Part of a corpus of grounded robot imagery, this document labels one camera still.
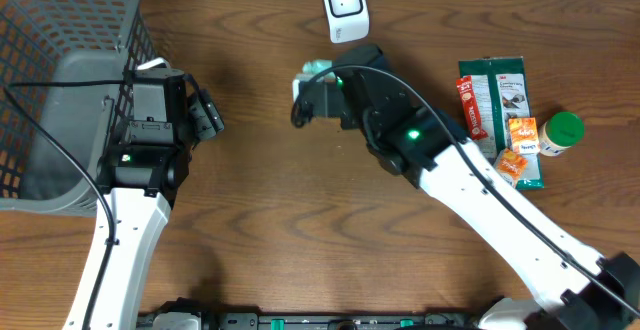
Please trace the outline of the teal wet wipes pack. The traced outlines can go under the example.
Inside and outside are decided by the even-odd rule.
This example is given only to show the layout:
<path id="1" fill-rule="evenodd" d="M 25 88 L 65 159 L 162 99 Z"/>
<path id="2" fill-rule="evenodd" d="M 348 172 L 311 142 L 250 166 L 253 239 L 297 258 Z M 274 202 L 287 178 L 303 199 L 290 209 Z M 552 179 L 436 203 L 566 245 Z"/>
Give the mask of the teal wet wipes pack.
<path id="1" fill-rule="evenodd" d="M 316 59 L 306 62 L 302 67 L 302 72 L 298 73 L 292 81 L 292 98 L 296 101 L 300 94 L 300 86 L 308 82 L 313 76 L 330 68 L 333 65 L 332 60 Z"/>

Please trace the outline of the red stick sachet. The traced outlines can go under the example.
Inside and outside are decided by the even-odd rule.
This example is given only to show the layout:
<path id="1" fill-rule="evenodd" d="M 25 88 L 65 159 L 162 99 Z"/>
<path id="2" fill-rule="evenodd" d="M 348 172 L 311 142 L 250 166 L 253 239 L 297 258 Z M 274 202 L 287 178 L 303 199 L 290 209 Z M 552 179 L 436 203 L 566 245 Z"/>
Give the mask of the red stick sachet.
<path id="1" fill-rule="evenodd" d="M 488 137 L 488 133 L 482 128 L 482 119 L 473 90 L 472 79 L 464 76 L 456 81 L 456 87 L 463 106 L 466 123 L 472 140 L 481 140 Z"/>

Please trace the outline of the green 3M gloves package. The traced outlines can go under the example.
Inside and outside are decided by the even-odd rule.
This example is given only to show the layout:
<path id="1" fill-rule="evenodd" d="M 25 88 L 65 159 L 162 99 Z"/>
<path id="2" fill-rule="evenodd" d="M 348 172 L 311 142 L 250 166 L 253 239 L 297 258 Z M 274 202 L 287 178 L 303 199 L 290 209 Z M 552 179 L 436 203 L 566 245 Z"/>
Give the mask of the green 3M gloves package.
<path id="1" fill-rule="evenodd" d="M 460 78 L 470 76 L 478 103 L 482 128 L 488 137 L 474 140 L 484 157 L 495 163 L 502 150 L 511 150 L 508 120 L 533 117 L 531 113 L 524 61 L 521 57 L 463 60 L 458 63 Z M 528 166 L 516 188 L 542 189 L 544 180 L 539 154 L 521 155 Z"/>

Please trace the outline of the orange tissue pack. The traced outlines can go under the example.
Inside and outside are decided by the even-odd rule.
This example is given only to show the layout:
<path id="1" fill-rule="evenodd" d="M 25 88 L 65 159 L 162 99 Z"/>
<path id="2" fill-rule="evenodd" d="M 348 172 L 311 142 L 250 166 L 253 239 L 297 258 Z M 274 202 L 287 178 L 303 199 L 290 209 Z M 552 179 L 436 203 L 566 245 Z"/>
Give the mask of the orange tissue pack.
<path id="1" fill-rule="evenodd" d="M 517 186 L 527 166 L 528 160 L 525 157 L 508 148 L 500 152 L 494 163 L 494 169 L 512 187 Z"/>
<path id="2" fill-rule="evenodd" d="M 532 117 L 508 120 L 511 150 L 520 155 L 537 154 L 540 151 L 538 127 Z"/>

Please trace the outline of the green lid jar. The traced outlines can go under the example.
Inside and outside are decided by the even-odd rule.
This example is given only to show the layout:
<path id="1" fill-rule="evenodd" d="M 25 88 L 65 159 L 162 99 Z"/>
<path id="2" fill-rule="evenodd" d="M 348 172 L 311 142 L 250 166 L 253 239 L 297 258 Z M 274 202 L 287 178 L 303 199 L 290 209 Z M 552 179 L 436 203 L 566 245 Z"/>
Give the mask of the green lid jar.
<path id="1" fill-rule="evenodd" d="M 572 112 L 553 115 L 538 129 L 540 154 L 555 157 L 578 144 L 584 137 L 585 125 Z"/>

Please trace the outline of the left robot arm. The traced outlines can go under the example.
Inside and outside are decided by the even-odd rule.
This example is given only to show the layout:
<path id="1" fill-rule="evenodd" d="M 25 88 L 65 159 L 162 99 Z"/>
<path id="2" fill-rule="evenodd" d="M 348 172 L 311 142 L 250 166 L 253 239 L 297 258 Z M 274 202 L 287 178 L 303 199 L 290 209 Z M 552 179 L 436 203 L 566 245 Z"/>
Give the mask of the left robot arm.
<path id="1" fill-rule="evenodd" d="M 67 329 L 133 329 L 157 242 L 194 148 L 224 128 L 211 96 L 177 69 L 134 71 L 133 113 L 98 163 L 98 213 Z"/>

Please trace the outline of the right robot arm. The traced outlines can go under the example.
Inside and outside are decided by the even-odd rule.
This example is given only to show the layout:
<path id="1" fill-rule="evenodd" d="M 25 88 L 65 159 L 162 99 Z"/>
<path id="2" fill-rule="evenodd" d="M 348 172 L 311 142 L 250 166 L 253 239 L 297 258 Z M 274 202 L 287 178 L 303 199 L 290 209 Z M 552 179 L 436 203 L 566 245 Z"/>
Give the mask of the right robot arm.
<path id="1" fill-rule="evenodd" d="M 375 45 L 292 83 L 291 122 L 337 118 L 387 172 L 454 211 L 516 272 L 528 301 L 504 298 L 480 329 L 624 329 L 639 318 L 639 266 L 607 258 L 509 185 L 454 119 L 396 75 Z"/>

